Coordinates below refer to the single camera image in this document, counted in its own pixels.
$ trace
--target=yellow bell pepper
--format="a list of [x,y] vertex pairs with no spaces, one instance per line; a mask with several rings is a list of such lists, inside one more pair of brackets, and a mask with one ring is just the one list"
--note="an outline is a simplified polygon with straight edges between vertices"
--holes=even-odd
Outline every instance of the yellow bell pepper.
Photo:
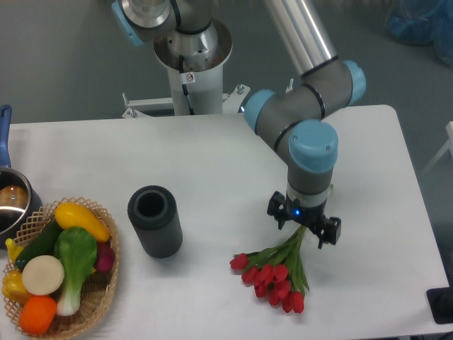
[[6,239],[6,248],[8,249],[8,256],[13,263],[16,262],[17,256],[23,251],[23,246],[18,246],[13,239]]
[[8,299],[24,305],[33,295],[25,289],[22,283],[22,273],[16,269],[10,271],[2,280],[1,292]]
[[55,219],[63,229],[81,227],[89,232],[97,242],[110,239],[108,228],[88,209],[73,202],[60,203],[55,208]]

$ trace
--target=gray floor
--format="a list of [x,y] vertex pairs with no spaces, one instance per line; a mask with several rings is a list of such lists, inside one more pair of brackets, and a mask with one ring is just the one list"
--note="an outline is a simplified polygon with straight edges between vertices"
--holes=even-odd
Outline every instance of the gray floor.
[[[214,16],[230,29],[234,50],[224,89],[283,92],[297,77],[261,0],[217,0]],[[133,48],[108,0],[0,1],[0,102],[13,122],[119,118],[129,99],[170,96],[166,72],[152,46]],[[422,168],[447,141],[453,120],[453,69],[431,46],[401,45],[384,29],[389,1],[316,1],[342,59],[358,62],[368,89],[357,105],[396,109],[440,251],[453,249],[453,161],[424,178]],[[425,339],[436,339],[432,336]]]

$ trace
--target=blue pot handle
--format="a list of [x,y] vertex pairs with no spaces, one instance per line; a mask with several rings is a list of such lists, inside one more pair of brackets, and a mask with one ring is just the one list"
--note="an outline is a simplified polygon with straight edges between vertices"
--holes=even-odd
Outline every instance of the blue pot handle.
[[0,108],[0,168],[11,168],[11,160],[8,153],[9,125],[13,109],[10,105],[3,105]]

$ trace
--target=orange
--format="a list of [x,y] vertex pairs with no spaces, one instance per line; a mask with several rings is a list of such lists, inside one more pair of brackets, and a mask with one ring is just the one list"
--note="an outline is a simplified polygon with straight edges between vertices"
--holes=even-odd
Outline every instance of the orange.
[[31,335],[44,334],[57,312],[57,303],[49,296],[32,296],[24,304],[19,317],[19,326]]

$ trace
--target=purple vegetable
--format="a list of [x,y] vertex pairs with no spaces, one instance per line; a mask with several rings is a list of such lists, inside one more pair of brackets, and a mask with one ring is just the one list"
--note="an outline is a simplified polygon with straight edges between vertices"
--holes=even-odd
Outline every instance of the purple vegetable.
[[99,273],[111,271],[115,263],[115,252],[105,243],[98,242],[98,258],[94,263],[94,268]]

